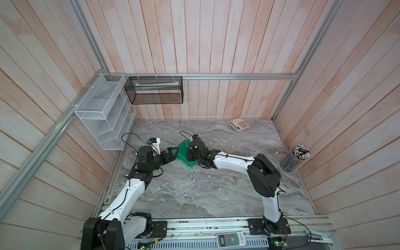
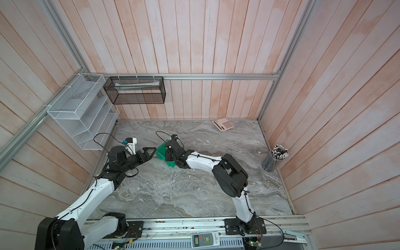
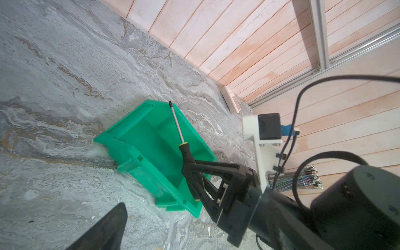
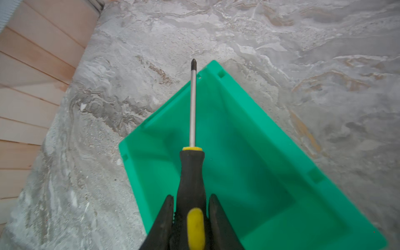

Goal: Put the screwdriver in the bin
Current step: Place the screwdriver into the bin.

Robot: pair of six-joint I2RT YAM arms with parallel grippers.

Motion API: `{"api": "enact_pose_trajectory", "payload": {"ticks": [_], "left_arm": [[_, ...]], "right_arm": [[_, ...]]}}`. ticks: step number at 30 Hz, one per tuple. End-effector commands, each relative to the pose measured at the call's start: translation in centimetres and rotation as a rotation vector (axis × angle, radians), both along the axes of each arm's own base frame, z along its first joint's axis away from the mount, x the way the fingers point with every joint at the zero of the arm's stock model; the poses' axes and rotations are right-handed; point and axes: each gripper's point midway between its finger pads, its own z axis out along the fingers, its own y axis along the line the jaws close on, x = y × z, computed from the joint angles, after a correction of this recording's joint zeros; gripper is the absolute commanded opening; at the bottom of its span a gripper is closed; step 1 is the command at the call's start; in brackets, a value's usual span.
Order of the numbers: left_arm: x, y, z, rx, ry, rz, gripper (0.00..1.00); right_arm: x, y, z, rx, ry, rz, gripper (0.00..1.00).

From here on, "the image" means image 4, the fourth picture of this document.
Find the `black yellow screwdriver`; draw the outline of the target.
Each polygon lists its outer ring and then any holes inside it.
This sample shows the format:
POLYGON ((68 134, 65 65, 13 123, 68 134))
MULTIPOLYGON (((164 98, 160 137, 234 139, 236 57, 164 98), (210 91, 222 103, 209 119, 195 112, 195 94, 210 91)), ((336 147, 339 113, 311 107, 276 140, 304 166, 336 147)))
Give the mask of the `black yellow screwdriver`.
POLYGON ((175 239, 178 250, 204 250, 206 247, 206 192, 203 181, 205 153, 196 146, 197 62, 191 61, 189 145, 180 152, 181 177, 177 194, 175 239))

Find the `green plastic bin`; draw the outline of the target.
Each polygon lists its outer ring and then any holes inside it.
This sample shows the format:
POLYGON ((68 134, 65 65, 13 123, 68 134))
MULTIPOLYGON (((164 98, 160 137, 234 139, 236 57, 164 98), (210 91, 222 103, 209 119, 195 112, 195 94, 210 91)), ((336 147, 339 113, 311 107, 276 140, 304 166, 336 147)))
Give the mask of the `green plastic bin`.
MULTIPOLYGON (((119 145, 146 232, 176 195, 189 143, 186 84, 119 145)), ((197 75, 196 144, 247 250, 382 250, 385 237, 216 61, 197 75)))

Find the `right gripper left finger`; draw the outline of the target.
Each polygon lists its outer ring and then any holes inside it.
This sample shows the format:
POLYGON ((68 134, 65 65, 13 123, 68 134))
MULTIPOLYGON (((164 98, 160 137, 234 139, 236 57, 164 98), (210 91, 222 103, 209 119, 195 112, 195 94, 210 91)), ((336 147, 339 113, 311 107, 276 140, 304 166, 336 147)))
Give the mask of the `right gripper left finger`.
POLYGON ((173 218, 174 198, 168 195, 139 250, 168 250, 173 218))

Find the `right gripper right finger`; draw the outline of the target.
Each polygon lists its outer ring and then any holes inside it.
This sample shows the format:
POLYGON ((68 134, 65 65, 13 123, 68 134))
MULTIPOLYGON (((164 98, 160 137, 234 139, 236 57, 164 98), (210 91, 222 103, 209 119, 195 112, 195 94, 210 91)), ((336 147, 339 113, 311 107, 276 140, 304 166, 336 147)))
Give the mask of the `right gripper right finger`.
POLYGON ((212 194, 209 199, 209 219, 212 250, 244 250, 218 197, 212 194))

